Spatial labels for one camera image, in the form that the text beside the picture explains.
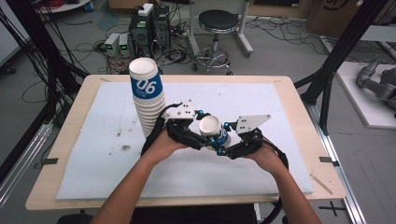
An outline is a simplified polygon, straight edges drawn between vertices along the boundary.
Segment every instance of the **person's right arm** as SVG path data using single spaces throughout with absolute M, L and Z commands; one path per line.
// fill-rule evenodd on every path
M 321 223 L 314 209 L 297 186 L 289 170 L 282 163 L 275 151 L 263 146 L 246 158 L 252 159 L 275 179 L 282 198 L 283 208 L 292 223 Z

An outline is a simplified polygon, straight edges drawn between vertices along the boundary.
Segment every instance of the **person's left hand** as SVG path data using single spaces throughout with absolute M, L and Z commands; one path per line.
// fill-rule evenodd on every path
M 143 154 L 140 160 L 147 160 L 152 162 L 154 165 L 160 161 L 168 158 L 174 151 L 187 147 L 181 143 L 175 142 L 168 136 L 168 131 L 163 130 L 160 135 L 155 139 L 151 147 L 148 148 L 147 152 Z

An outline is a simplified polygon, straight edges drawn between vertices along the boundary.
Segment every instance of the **person's right hand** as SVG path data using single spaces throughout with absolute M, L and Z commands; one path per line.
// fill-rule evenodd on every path
M 282 160 L 277 156 L 274 149 L 268 145 L 262 144 L 256 152 L 244 156 L 257 162 L 257 164 L 271 175 L 286 169 Z

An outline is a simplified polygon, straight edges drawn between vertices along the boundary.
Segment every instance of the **power supply box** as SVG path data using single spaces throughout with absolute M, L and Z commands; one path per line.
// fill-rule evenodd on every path
M 120 53 L 122 57 L 131 57 L 131 39 L 128 34 L 120 34 Z
M 111 34 L 105 42 L 108 57 L 117 57 L 120 53 L 120 34 Z
M 169 6 L 158 6 L 154 8 L 152 15 L 154 21 L 155 39 L 157 46 L 162 50 L 171 48 Z
M 148 16 L 133 15 L 129 25 L 129 33 L 132 39 L 134 56 L 136 58 L 151 58 L 154 38 L 151 13 Z

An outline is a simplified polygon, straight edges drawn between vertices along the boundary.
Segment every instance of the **person's left arm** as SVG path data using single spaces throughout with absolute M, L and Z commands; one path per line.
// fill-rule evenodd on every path
M 186 146 L 173 141 L 167 131 L 163 131 L 117 185 L 91 223 L 130 223 L 137 200 L 152 169 L 183 147 Z

